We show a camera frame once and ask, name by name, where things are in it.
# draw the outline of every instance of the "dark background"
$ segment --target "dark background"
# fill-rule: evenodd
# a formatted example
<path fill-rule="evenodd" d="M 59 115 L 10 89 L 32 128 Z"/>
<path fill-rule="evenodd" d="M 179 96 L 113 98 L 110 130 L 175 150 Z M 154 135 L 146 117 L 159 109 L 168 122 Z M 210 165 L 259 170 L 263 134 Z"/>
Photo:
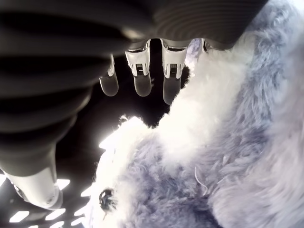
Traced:
<path fill-rule="evenodd" d="M 6 179 L 0 187 L 0 228 L 28 228 L 39 225 L 48 228 L 58 221 L 64 221 L 63 228 L 69 228 L 74 212 L 82 208 L 88 197 L 80 197 L 88 188 L 96 170 L 97 162 L 104 152 L 99 143 L 117 128 L 119 118 L 141 117 L 148 125 L 156 125 L 169 106 L 162 99 L 163 68 L 162 49 L 158 39 L 152 40 L 150 74 L 152 92 L 147 97 L 139 97 L 134 89 L 133 76 L 125 56 L 115 59 L 115 71 L 119 81 L 119 92 L 114 97 L 103 94 L 99 84 L 94 86 L 89 104 L 78 114 L 75 126 L 57 145 L 57 178 L 69 179 L 70 184 L 63 189 L 66 212 L 52 221 L 45 221 L 51 211 L 38 208 L 23 201 Z M 184 68 L 182 85 L 189 70 Z M 21 210 L 30 211 L 20 223 L 9 223 L 9 219 Z M 83 228 L 80 224 L 74 228 Z"/>

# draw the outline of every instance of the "stuffed animal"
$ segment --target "stuffed animal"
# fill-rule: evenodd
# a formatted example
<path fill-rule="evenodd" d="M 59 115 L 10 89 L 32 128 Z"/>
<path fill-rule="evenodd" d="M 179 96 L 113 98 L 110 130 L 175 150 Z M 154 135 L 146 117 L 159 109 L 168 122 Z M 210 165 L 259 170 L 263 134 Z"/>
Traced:
<path fill-rule="evenodd" d="M 230 50 L 192 43 L 170 112 L 102 156 L 92 227 L 304 227 L 301 3 L 270 0 Z"/>

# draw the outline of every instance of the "fluffy fur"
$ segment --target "fluffy fur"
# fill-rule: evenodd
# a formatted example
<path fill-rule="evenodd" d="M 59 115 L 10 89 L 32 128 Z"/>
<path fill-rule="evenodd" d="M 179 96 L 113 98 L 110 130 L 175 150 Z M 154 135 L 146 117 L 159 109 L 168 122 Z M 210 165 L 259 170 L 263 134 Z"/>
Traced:
<path fill-rule="evenodd" d="M 115 153 L 98 165 L 94 227 L 304 227 L 298 12 L 270 1 L 232 50 L 201 52 L 158 127 L 120 127 Z M 116 204 L 106 216 L 105 188 Z"/>

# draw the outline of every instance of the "lavender fur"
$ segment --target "lavender fur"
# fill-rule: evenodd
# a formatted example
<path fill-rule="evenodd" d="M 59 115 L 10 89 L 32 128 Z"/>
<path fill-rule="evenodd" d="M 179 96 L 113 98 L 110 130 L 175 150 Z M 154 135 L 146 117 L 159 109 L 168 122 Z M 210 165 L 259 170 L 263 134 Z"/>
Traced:
<path fill-rule="evenodd" d="M 254 53 L 250 64 L 240 64 L 239 70 L 230 58 L 238 47 L 222 54 L 210 52 L 210 58 L 225 57 L 227 68 L 220 69 L 224 73 L 230 69 L 232 75 L 235 70 L 242 74 L 247 68 L 237 81 L 223 82 L 227 95 L 229 86 L 236 95 L 229 98 L 232 105 L 215 109 L 221 114 L 206 126 L 208 137 L 197 134 L 204 132 L 196 129 L 200 118 L 172 131 L 180 131 L 179 142 L 172 142 L 164 130 L 180 104 L 187 105 L 189 115 L 208 115 L 200 105 L 209 97 L 199 100 L 199 92 L 187 96 L 187 91 L 194 93 L 192 86 L 209 81 L 210 72 L 203 79 L 199 70 L 159 127 L 124 130 L 127 138 L 118 140 L 113 164 L 100 163 L 97 170 L 91 198 L 96 228 L 304 227 L 304 42 L 293 40 L 298 30 L 304 31 L 295 26 L 299 18 L 289 1 L 270 1 L 245 32 L 255 38 Z M 188 63 L 196 61 L 196 44 L 188 50 Z M 187 142 L 187 148 L 174 147 Z M 170 148 L 176 154 L 169 153 Z M 96 202 L 108 187 L 115 190 L 117 205 L 103 219 Z"/>

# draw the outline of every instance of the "black bead eye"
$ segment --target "black bead eye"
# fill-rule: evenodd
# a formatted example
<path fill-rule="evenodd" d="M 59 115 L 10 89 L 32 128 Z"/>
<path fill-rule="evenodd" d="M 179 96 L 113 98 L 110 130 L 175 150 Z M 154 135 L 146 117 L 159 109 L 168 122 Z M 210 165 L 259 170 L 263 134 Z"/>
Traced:
<path fill-rule="evenodd" d="M 113 189 L 105 189 L 99 195 L 99 205 L 105 213 L 111 211 L 112 208 L 115 208 L 115 204 L 112 200 L 113 194 Z"/>

